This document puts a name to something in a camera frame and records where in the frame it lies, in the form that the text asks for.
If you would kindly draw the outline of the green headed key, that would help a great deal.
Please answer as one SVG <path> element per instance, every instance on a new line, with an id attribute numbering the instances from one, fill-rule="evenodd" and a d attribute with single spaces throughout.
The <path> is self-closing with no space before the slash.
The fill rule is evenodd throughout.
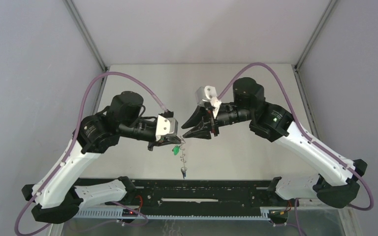
<path id="1" fill-rule="evenodd" d="M 178 155 L 180 150 L 181 150 L 180 146 L 174 146 L 172 149 L 174 155 Z"/>

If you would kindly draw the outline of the metal oval keyring plate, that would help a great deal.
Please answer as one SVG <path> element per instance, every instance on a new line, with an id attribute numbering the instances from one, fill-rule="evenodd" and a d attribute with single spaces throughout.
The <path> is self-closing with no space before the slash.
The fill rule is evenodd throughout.
<path id="1" fill-rule="evenodd" d="M 180 137 L 182 139 L 182 143 L 179 145 L 181 147 L 181 150 L 180 150 L 180 161 L 182 162 L 182 167 L 181 169 L 186 169 L 187 171 L 187 167 L 186 167 L 186 153 L 185 153 L 185 143 L 186 141 L 184 140 L 183 137 Z"/>

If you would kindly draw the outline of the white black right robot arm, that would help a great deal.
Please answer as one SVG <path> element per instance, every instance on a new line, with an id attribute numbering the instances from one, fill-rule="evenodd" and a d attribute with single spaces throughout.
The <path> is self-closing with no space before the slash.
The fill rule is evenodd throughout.
<path id="1" fill-rule="evenodd" d="M 309 177 L 273 178 L 266 193 L 270 204 L 316 198 L 335 208 L 350 205 L 360 189 L 358 177 L 367 169 L 365 161 L 341 157 L 318 144 L 289 111 L 265 100 L 263 86 L 254 79 L 237 79 L 232 91 L 233 102 L 222 103 L 214 87 L 200 87 L 198 105 L 183 124 L 184 138 L 209 140 L 219 134 L 221 127 L 247 121 L 255 135 L 291 150 L 317 171 Z"/>

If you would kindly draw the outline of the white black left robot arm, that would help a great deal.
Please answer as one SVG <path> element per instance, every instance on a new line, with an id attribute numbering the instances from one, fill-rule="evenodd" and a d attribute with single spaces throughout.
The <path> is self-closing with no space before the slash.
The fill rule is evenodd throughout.
<path id="1" fill-rule="evenodd" d="M 76 181 L 122 137 L 146 141 L 148 150 L 181 143 L 173 113 L 144 117 L 143 102 L 141 95 L 124 91 L 102 111 L 82 119 L 58 163 L 39 183 L 22 189 L 25 199 L 34 202 L 31 213 L 37 222 L 60 224 L 88 207 L 108 202 L 130 205 L 135 201 L 136 187 L 128 177 L 87 186 L 76 185 Z"/>

